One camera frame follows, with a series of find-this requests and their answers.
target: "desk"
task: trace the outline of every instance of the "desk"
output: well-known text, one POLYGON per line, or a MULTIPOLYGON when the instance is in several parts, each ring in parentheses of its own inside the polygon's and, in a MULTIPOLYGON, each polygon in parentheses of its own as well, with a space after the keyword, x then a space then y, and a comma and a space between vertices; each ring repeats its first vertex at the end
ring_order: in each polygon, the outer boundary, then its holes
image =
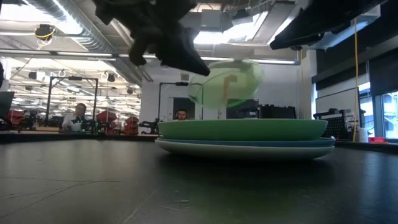
POLYGON ((0 223, 398 223, 398 156, 307 162, 174 156, 153 142, 0 146, 0 223))

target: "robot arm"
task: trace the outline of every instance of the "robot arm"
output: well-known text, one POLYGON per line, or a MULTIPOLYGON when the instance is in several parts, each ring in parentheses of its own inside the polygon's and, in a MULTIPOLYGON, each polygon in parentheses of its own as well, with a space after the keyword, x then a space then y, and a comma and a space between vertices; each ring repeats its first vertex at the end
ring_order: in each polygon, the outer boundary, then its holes
POLYGON ((144 65, 143 55, 151 53, 162 65, 207 76, 209 68, 195 50, 193 38, 198 32, 185 28, 178 21, 196 7, 196 0, 93 0, 96 15, 109 24, 117 19, 127 27, 134 39, 129 58, 144 65))

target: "man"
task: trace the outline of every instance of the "man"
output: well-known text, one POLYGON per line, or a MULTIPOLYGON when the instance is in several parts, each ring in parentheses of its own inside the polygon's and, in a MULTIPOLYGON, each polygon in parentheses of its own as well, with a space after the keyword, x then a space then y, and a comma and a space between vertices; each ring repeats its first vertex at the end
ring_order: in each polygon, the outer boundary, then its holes
POLYGON ((188 111, 183 110, 183 109, 178 110, 177 119, 178 119, 179 121, 186 120, 186 119, 187 119, 187 116, 188 116, 188 111))
POLYGON ((63 118, 62 128, 64 131, 81 131, 81 122, 85 119, 86 105, 77 104, 75 113, 68 114, 63 118))

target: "computer monitor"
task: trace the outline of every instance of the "computer monitor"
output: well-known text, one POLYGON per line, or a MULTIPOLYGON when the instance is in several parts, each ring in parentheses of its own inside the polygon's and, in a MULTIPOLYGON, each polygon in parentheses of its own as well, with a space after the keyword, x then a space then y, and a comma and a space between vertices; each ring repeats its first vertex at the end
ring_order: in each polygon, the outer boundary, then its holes
POLYGON ((0 117, 7 118, 15 92, 0 91, 0 117))

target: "white shirt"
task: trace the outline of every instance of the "white shirt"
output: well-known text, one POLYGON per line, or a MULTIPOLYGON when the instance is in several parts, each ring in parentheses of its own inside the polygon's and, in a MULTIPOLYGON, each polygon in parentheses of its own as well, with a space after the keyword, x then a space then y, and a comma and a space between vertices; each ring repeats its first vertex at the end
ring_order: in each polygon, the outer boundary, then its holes
POLYGON ((72 131, 81 131, 81 123, 73 124, 73 120, 76 119, 75 114, 68 114, 63 118, 62 127, 65 131, 68 131, 67 126, 72 128, 72 131))

